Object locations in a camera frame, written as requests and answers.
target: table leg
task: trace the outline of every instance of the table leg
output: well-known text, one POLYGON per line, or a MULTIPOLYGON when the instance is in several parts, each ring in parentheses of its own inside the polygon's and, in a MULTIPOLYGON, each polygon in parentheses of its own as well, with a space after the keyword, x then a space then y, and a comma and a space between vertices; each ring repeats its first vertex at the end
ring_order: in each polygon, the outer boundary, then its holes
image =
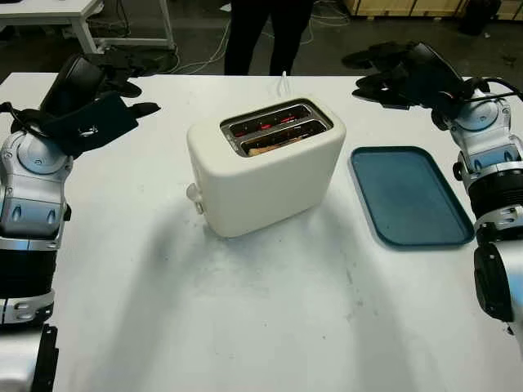
POLYGON ((84 53, 97 53, 95 41, 92 39, 89 26, 84 19, 72 19, 74 33, 80 41, 84 53))
POLYGON ((175 43, 174 37, 172 36, 171 18, 169 15, 167 0, 160 0, 160 9, 162 10, 163 28, 165 29, 165 35, 167 36, 168 48, 174 50, 175 43))

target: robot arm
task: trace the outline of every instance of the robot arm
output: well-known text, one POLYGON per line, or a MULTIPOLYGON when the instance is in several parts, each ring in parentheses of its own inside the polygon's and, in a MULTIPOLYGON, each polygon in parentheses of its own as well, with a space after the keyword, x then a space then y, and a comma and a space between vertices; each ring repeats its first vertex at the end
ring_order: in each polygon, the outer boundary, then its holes
POLYGON ((358 80, 353 96, 388 109, 420 105, 432 121, 450 130, 460 148, 454 176, 463 182, 476 215, 476 294, 481 308, 509 324, 523 354, 523 145, 511 133, 506 96, 523 94, 497 78, 463 81, 431 47, 388 42, 343 59, 379 73, 358 80), (489 83, 511 92, 494 95, 489 83))
MULTIPOLYGON (((83 152, 110 143, 137 127, 156 104, 128 108, 107 91, 101 68, 71 58, 40 110, 0 105, 14 118, 0 149, 0 390, 52 390, 58 349, 51 317, 51 288, 65 222, 65 180, 83 152)), ((118 74, 118 82, 123 80, 118 74)))

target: table surface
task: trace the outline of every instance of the table surface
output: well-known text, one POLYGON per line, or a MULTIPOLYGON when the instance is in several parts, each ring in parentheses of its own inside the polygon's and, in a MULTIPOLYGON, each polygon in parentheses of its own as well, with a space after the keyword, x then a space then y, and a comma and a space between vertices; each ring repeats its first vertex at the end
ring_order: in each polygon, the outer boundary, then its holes
MULTIPOLYGON (((12 74, 0 101, 37 107, 53 78, 12 74)), ((352 99, 352 77, 290 81, 347 135, 324 201, 266 229, 223 239, 208 228, 185 196, 185 135, 207 114, 265 104, 277 78, 143 78, 141 100, 163 109, 76 161, 54 282, 56 391, 521 390, 516 342, 476 302, 476 245, 383 246, 347 170, 356 147, 418 145, 471 214, 448 132, 426 110, 352 99)), ((0 137, 9 123, 0 118, 0 137)))
POLYGON ((1 18, 42 18, 83 16, 100 0, 22 0, 0 4, 1 18))

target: black pants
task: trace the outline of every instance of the black pants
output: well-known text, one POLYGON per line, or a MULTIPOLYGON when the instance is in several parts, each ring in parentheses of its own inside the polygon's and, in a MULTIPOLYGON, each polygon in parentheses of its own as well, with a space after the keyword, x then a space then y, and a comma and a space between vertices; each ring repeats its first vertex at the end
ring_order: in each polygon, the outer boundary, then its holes
POLYGON ((270 75, 291 73, 303 30, 311 18, 314 0, 232 0, 226 75, 247 75, 253 50, 270 16, 275 47, 270 75))

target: toaster lever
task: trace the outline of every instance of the toaster lever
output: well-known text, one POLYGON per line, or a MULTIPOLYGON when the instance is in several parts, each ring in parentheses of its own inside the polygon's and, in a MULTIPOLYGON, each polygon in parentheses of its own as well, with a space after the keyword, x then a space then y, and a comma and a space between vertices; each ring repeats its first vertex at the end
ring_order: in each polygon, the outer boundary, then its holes
POLYGON ((187 198, 194 203, 196 211, 202 215, 203 214, 203 198, 202 192, 199 190, 198 186, 195 183, 192 183, 187 187, 187 198))

